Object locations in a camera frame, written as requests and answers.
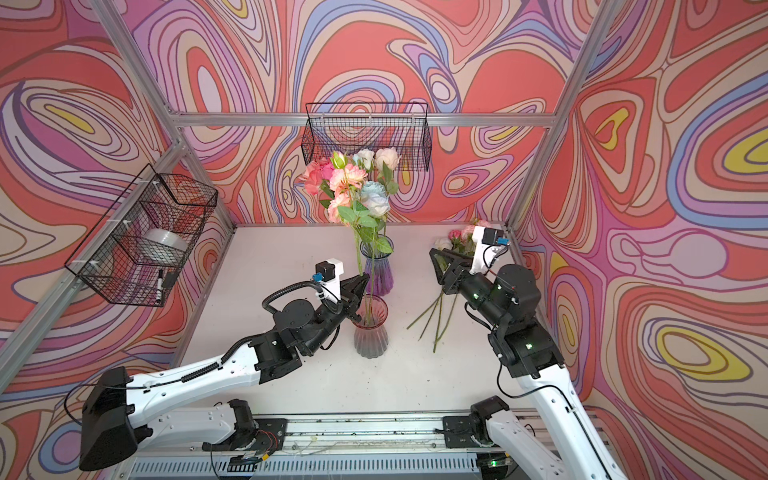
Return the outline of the white blue rose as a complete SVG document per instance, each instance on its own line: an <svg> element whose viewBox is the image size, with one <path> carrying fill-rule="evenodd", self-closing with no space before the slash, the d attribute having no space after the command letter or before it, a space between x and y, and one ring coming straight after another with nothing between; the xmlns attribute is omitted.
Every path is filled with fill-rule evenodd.
<svg viewBox="0 0 768 480"><path fill-rule="evenodd" d="M372 241L363 241L362 243L373 243L380 235L386 235L386 216L390 210L388 193L381 183L368 181L360 192L360 202L368 210L368 215L375 223Z"/></svg>

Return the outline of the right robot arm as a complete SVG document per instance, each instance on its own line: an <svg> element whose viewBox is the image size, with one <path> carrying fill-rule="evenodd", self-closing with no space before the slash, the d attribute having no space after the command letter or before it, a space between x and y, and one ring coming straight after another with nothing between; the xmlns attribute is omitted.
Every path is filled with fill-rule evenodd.
<svg viewBox="0 0 768 480"><path fill-rule="evenodd" d="M442 291L462 296L470 317L487 328L500 368L536 408L554 446L523 426L507 393L472 405L474 439L502 448L530 479L625 478L576 394L556 342L536 318L541 293L533 272L507 264L489 280L472 272L465 255L438 249L429 255Z"/></svg>

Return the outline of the blue purple glass vase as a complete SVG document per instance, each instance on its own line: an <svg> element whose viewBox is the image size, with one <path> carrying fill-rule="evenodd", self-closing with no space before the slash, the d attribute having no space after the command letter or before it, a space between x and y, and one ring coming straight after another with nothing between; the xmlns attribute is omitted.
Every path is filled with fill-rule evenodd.
<svg viewBox="0 0 768 480"><path fill-rule="evenodd" d="M359 247L364 259L364 272L369 275L366 286L368 294L383 297L394 287L389 257L394 253L394 242L386 235L380 235L373 243L362 243Z"/></svg>

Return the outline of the pink rose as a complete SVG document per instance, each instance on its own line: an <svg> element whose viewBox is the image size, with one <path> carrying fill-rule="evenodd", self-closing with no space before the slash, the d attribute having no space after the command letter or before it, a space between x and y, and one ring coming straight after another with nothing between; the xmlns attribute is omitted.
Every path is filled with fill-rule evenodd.
<svg viewBox="0 0 768 480"><path fill-rule="evenodd" d="M327 158L312 160L307 166L301 179L306 192L313 196L319 196L321 186L329 182L334 172L331 161Z"/></svg>

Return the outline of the pink peony spray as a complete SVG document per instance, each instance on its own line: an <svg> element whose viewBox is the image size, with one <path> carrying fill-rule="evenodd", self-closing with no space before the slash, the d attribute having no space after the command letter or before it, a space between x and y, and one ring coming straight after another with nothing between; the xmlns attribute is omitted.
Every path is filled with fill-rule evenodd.
<svg viewBox="0 0 768 480"><path fill-rule="evenodd" d="M363 273L362 256L359 251L362 238L358 217L354 220L345 220L339 213L339 209L341 207L354 209L355 202L359 199L359 191L367 179L368 171L361 164L360 159L355 160L339 151L334 151L331 154L330 165L332 172L329 179L325 180L327 194L330 198L327 207L328 218L332 223L343 224L353 231L358 272Z"/></svg>

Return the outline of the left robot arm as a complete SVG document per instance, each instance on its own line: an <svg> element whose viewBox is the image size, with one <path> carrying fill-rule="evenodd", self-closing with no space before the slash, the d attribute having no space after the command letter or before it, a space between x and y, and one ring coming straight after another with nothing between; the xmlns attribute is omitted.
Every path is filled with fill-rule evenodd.
<svg viewBox="0 0 768 480"><path fill-rule="evenodd" d="M369 279L359 274L331 290L313 277L268 295L262 306L273 327L211 359L151 374L129 375L123 367L105 371L81 408L79 469L103 470L128 459L160 438L168 413L297 370L345 320L357 318Z"/></svg>

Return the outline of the red grey glass vase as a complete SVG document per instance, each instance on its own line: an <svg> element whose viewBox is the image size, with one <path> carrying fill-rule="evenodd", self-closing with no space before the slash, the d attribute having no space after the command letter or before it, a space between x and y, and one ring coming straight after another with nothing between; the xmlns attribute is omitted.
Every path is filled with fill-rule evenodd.
<svg viewBox="0 0 768 480"><path fill-rule="evenodd" d="M366 359L381 357L389 346L389 336L385 327L389 308L386 302L376 295L365 295L361 301L354 322L354 348Z"/></svg>

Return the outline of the cream white rose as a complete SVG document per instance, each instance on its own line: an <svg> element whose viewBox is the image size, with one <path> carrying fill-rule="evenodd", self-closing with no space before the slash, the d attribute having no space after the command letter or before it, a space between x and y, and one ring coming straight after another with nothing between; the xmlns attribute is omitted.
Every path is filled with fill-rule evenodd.
<svg viewBox="0 0 768 480"><path fill-rule="evenodd" d="M374 167L377 181L381 183L389 195L396 194L399 185L395 179L395 170L400 163L400 155L394 148L379 149L374 154Z"/></svg>

